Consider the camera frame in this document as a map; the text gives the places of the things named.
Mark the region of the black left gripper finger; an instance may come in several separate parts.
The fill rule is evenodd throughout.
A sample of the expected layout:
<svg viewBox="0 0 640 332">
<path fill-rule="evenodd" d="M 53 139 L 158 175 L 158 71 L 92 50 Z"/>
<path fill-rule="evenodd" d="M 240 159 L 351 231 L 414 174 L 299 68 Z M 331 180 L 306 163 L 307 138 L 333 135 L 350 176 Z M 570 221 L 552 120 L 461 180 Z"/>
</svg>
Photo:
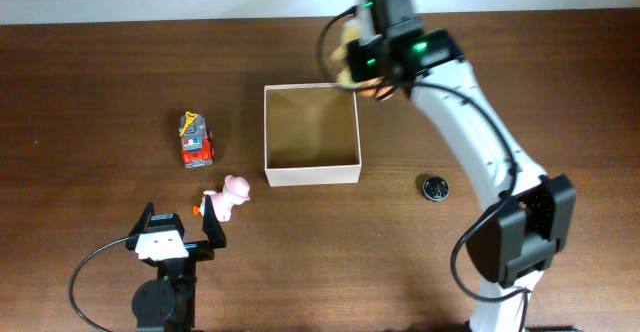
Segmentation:
<svg viewBox="0 0 640 332">
<path fill-rule="evenodd" d="M 134 224 L 133 228 L 129 232 L 129 237 L 137 236 L 143 233 L 150 221 L 150 219 L 154 216 L 154 204 L 152 202 L 148 202 L 137 220 Z"/>
<path fill-rule="evenodd" d="M 208 241 L 213 249 L 225 248 L 227 246 L 226 235 L 215 215 L 213 203 L 209 195 L 204 196 L 202 230 L 207 235 Z"/>
</svg>

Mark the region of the yellow plush duck toy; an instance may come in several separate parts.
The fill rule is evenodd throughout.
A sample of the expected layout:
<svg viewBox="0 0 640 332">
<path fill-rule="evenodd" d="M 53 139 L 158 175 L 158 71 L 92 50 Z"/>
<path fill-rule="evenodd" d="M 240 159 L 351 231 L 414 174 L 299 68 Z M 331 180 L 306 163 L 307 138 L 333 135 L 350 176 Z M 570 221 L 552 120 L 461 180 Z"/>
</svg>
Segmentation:
<svg viewBox="0 0 640 332">
<path fill-rule="evenodd" d="M 356 20 L 349 20 L 342 27 L 340 35 L 340 45 L 331 53 L 333 62 L 342 62 L 344 67 L 337 74 L 336 82 L 340 85 L 358 88 L 358 93 L 366 98 L 384 101 L 392 97 L 395 92 L 393 86 L 377 88 L 382 83 L 380 77 L 364 81 L 355 81 L 353 77 L 353 67 L 350 65 L 353 54 L 358 54 L 359 41 L 361 37 L 361 24 Z"/>
</svg>

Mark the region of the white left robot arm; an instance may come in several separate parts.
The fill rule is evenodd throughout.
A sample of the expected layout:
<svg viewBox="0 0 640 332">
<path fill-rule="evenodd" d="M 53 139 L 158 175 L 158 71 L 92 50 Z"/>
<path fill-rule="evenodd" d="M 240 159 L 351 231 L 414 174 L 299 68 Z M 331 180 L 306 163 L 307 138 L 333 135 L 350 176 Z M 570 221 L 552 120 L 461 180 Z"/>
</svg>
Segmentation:
<svg viewBox="0 0 640 332">
<path fill-rule="evenodd" d="M 179 215 L 157 215 L 151 202 L 145 206 L 126 242 L 127 249 L 157 272 L 132 298 L 138 331 L 182 332 L 195 327 L 196 266 L 214 259 L 215 251 L 227 245 L 209 196 L 204 199 L 202 231 L 205 240 L 186 242 Z"/>
</svg>

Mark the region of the red grey toy truck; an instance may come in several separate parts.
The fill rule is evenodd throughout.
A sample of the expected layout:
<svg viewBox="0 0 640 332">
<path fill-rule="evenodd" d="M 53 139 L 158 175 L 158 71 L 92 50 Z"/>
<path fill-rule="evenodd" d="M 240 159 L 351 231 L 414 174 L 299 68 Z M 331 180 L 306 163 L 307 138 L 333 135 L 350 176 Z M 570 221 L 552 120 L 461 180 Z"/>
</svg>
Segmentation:
<svg viewBox="0 0 640 332">
<path fill-rule="evenodd" d="M 189 111 L 182 115 L 179 137 L 181 156 L 186 168 L 191 169 L 213 164 L 215 159 L 213 134 L 202 115 Z"/>
</svg>

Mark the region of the small black round lid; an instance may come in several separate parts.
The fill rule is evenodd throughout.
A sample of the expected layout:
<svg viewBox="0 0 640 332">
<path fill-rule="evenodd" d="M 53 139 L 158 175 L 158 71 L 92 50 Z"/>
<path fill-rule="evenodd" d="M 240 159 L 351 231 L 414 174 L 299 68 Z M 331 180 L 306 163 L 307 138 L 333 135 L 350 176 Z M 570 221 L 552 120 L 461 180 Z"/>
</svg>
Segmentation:
<svg viewBox="0 0 640 332">
<path fill-rule="evenodd" d="M 449 196 L 448 182 L 440 176 L 429 176 L 422 184 L 422 193 L 427 200 L 441 202 Z"/>
</svg>

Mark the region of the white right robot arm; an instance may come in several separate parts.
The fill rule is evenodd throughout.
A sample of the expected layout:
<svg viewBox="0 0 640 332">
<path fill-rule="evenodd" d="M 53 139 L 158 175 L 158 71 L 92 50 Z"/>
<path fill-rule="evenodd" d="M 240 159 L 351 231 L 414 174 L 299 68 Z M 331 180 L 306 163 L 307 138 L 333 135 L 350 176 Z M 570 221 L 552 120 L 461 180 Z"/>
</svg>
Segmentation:
<svg viewBox="0 0 640 332">
<path fill-rule="evenodd" d="M 439 130 L 474 188 L 482 215 L 453 247 L 450 270 L 477 307 L 469 331 L 523 331 L 533 290 L 567 242 L 576 202 L 521 148 L 445 30 L 401 36 L 344 28 L 339 82 L 383 100 L 402 90 Z"/>
</svg>

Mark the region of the pink cardboard box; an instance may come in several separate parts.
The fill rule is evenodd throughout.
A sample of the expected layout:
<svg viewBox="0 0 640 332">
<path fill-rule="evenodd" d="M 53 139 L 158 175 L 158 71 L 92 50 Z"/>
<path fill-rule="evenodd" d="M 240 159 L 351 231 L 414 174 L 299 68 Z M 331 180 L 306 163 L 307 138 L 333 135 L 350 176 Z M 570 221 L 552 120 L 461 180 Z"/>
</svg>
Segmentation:
<svg viewBox="0 0 640 332">
<path fill-rule="evenodd" d="M 263 126 L 270 186 L 359 181 L 362 156 L 353 92 L 327 83 L 266 85 Z"/>
</svg>

